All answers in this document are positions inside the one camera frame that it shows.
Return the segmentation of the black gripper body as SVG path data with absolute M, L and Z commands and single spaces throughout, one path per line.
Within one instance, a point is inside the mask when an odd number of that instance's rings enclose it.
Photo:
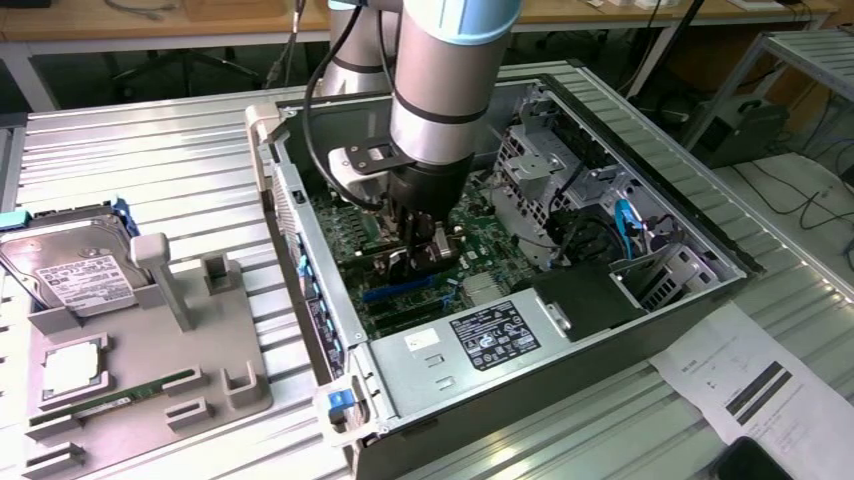
M 395 167 L 388 180 L 392 211 L 428 214 L 434 220 L 446 220 L 460 200 L 472 160 L 474 155 L 468 155 L 444 165 L 415 161 Z

